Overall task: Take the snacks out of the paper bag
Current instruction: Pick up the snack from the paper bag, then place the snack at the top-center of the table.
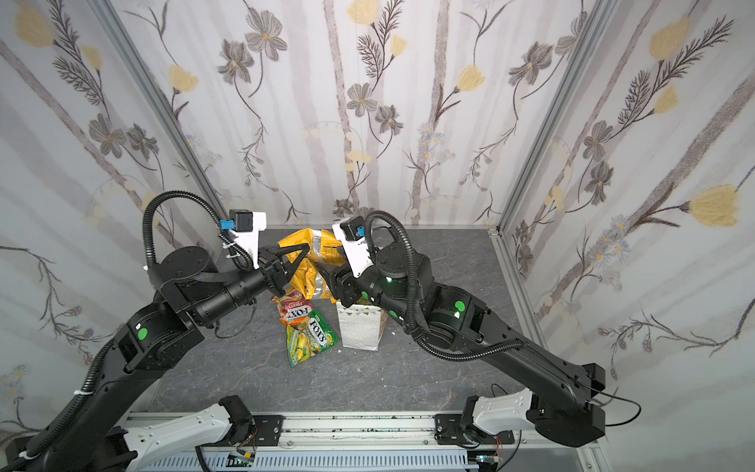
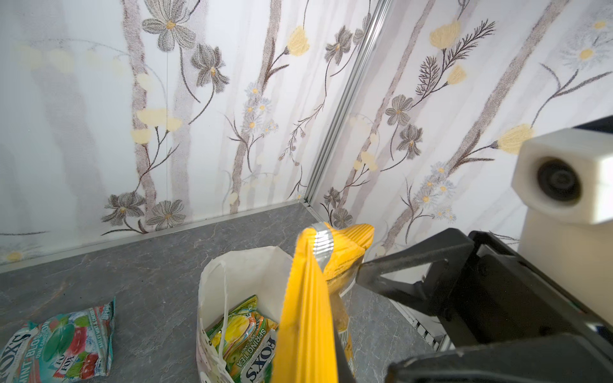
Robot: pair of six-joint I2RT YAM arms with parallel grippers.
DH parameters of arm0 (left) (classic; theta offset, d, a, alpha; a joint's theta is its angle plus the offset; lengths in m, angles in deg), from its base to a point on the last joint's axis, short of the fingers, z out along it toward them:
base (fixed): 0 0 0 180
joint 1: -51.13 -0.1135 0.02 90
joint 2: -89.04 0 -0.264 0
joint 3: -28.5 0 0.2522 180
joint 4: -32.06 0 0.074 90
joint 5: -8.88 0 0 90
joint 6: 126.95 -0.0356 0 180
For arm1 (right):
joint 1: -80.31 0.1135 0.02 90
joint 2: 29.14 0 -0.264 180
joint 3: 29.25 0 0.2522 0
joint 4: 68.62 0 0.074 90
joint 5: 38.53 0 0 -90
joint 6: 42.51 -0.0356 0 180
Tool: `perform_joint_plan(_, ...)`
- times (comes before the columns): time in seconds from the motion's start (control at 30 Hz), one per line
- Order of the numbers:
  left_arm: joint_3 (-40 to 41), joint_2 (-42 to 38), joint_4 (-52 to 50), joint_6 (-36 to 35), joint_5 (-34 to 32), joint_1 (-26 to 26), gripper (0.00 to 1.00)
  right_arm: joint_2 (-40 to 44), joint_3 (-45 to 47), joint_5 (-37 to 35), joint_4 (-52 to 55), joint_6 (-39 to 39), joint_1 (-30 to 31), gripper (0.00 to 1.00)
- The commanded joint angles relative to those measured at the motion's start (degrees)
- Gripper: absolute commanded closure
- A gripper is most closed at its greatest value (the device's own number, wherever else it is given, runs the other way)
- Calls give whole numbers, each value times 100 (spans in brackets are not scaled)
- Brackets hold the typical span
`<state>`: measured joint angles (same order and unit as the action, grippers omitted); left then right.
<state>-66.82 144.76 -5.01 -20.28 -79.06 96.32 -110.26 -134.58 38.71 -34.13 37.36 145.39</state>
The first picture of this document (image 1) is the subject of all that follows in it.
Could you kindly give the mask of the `yellow snack bag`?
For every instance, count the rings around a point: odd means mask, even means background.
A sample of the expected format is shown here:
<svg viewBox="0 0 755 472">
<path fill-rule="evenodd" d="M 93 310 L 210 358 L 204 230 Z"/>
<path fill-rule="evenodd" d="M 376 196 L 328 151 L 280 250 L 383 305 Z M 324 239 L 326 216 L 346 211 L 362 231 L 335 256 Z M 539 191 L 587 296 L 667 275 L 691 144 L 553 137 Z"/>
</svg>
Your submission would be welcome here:
<svg viewBox="0 0 755 472">
<path fill-rule="evenodd" d="M 278 242 L 280 248 L 307 243 L 310 247 L 306 259 L 299 265 L 291 284 L 308 300 L 330 300 L 335 303 L 328 283 L 319 273 L 317 265 L 323 263 L 340 267 L 347 260 L 343 246 L 329 230 L 306 228 L 296 231 Z"/>
</svg>

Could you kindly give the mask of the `orange fruits candy bag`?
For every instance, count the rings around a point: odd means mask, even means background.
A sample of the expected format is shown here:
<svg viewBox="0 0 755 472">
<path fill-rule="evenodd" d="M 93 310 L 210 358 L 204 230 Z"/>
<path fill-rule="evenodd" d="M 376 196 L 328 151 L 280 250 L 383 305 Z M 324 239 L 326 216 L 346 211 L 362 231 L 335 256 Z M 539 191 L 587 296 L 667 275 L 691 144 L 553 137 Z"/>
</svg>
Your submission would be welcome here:
<svg viewBox="0 0 755 472">
<path fill-rule="evenodd" d="M 306 322 L 313 312 L 312 303 L 297 289 L 290 289 L 280 297 L 273 297 L 279 320 L 285 326 L 297 326 Z"/>
</svg>

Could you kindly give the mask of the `white patterned paper bag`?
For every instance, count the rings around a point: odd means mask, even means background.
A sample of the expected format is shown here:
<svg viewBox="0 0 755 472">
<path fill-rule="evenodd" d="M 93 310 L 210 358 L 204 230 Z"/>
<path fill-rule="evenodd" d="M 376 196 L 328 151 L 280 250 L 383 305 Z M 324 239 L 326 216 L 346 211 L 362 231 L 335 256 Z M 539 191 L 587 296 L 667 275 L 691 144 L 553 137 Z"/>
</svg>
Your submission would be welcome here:
<svg viewBox="0 0 755 472">
<path fill-rule="evenodd" d="M 337 302 L 335 306 L 343 346 L 378 351 L 389 314 L 379 307 L 362 303 L 345 307 L 341 302 Z"/>
</svg>

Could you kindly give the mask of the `green tea candy bag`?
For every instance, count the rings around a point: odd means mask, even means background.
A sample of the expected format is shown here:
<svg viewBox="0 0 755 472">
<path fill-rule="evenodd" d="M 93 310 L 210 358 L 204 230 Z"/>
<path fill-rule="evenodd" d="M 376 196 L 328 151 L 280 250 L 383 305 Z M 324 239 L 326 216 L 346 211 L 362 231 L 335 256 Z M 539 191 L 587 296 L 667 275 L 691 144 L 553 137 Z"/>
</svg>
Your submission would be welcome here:
<svg viewBox="0 0 755 472">
<path fill-rule="evenodd" d="M 329 350 L 339 338 L 322 313 L 315 309 L 286 327 L 286 350 L 292 368 Z"/>
</svg>

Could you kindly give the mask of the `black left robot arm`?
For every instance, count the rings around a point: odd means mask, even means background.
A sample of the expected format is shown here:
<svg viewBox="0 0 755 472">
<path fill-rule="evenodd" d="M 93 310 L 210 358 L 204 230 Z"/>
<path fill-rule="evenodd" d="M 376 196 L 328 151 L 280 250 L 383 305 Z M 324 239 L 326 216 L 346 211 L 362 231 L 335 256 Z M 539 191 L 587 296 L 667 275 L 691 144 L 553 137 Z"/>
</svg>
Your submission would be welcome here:
<svg viewBox="0 0 755 472">
<path fill-rule="evenodd" d="M 281 295 L 310 247 L 263 249 L 251 271 L 217 270 L 208 252 L 184 247 L 149 262 L 155 288 L 141 308 L 94 356 L 82 387 L 37 435 L 13 440 L 8 471 L 124 471 L 139 454 L 119 420 L 157 380 L 236 309 L 269 291 Z"/>
</svg>

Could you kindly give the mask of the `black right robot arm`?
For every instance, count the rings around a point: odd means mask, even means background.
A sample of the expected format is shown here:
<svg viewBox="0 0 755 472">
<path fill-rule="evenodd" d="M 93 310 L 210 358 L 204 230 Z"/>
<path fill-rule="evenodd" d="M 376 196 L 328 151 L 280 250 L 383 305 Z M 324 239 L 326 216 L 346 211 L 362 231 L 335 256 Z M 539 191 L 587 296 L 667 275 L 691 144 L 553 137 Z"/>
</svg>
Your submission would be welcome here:
<svg viewBox="0 0 755 472">
<path fill-rule="evenodd" d="M 462 414 L 465 433 L 481 440 L 508 431 L 533 430 L 570 448 L 604 436 L 606 413 L 592 401 L 605 387 L 603 368 L 560 359 L 519 334 L 471 292 L 436 282 L 426 256 L 414 258 L 417 326 L 410 332 L 412 338 L 442 360 L 481 360 L 523 387 L 511 395 L 470 396 Z"/>
</svg>

